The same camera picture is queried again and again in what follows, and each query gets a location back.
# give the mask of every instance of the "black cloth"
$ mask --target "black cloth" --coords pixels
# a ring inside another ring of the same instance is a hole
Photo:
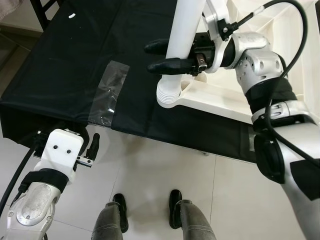
[[[144,46],[170,36],[176,3],[66,0],[0,100],[4,137],[28,147],[25,136],[42,124],[87,124],[104,70],[116,61],[130,69],[112,129],[254,162],[250,125],[184,106],[164,109],[156,101],[160,76],[146,67],[161,56],[145,54]]]

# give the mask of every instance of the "tiled floor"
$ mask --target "tiled floor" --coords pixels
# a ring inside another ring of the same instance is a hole
[[[89,240],[100,210],[115,193],[127,201],[125,240],[182,240],[182,231],[168,223],[168,197],[175,188],[203,211],[218,240],[304,239],[285,193],[255,164],[94,126],[88,131],[101,135],[97,160],[92,168],[78,167],[75,183],[61,195],[50,240]],[[0,138],[0,195],[27,151]],[[36,162],[29,161],[21,178]]]

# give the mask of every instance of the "white metal pipe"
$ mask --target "white metal pipe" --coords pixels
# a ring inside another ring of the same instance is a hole
[[[206,0],[177,0],[166,58],[187,59]],[[156,96],[160,105],[174,103],[181,92],[183,75],[163,75]]]

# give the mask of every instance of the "gray pants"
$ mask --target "gray pants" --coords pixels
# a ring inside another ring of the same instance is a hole
[[[178,204],[180,204],[184,240],[216,240],[206,217],[197,206],[189,200],[182,200]],[[116,202],[107,203],[99,214],[91,240],[123,240]]]

